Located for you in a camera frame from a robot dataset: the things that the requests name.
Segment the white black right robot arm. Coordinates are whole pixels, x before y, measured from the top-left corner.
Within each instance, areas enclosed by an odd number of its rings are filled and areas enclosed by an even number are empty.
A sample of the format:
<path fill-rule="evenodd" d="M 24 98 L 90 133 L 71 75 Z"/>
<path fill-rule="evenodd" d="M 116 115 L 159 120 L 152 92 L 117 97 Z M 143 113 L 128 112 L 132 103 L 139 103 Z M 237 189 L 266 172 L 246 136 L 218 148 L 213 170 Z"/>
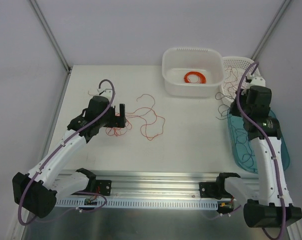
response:
<path fill-rule="evenodd" d="M 216 178 L 220 197 L 231 195 L 243 207 L 250 228 L 286 228 L 302 218 L 302 209 L 293 204 L 282 165 L 282 131 L 277 118 L 270 116 L 272 91 L 264 86 L 240 90 L 230 113 L 242 117 L 243 127 L 254 151 L 259 192 L 247 187 L 237 173 L 223 172 Z"/>

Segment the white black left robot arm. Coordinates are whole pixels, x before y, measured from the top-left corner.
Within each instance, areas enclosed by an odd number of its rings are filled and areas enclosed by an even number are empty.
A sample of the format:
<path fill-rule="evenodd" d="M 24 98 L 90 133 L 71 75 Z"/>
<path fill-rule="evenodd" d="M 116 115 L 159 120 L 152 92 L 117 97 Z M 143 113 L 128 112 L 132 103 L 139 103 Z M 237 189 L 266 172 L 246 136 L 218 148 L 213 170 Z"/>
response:
<path fill-rule="evenodd" d="M 26 209 L 36 217 L 44 218 L 57 201 L 77 192 L 92 194 L 96 189 L 96 175 L 90 170 L 79 168 L 62 180 L 56 178 L 73 155 L 101 128 L 124 128 L 127 122 L 125 111 L 123 103 L 119 104 L 119 114 L 116 114 L 111 99 L 98 95 L 92 97 L 88 107 L 70 121 L 55 150 L 27 173 L 18 172 L 13 177 L 13 196 L 18 212 Z"/>

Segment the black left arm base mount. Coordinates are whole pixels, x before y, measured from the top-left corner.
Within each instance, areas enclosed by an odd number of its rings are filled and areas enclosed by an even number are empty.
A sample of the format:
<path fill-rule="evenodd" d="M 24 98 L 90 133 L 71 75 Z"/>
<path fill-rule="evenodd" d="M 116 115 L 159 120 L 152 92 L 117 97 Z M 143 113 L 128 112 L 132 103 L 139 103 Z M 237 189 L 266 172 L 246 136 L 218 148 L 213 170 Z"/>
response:
<path fill-rule="evenodd" d="M 99 193 L 103 196 L 110 196 L 112 189 L 112 181 L 111 180 L 99 180 L 97 179 L 96 174 L 85 169 L 79 168 L 76 170 L 76 173 L 81 173 L 88 178 L 88 183 L 81 192 L 85 193 Z"/>

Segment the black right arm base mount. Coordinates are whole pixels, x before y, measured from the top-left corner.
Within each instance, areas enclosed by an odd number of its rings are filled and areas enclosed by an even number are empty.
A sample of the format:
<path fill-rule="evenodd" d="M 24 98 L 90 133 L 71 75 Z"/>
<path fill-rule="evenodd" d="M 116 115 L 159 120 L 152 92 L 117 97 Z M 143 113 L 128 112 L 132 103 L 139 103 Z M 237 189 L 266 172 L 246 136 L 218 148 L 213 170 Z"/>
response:
<path fill-rule="evenodd" d="M 215 181 L 200 182 L 199 194 L 201 198 L 213 198 L 221 200 L 223 198 L 231 199 L 233 196 L 228 193 L 225 189 L 225 180 L 227 178 L 240 178 L 241 176 L 233 172 L 222 172 L 220 173 Z"/>

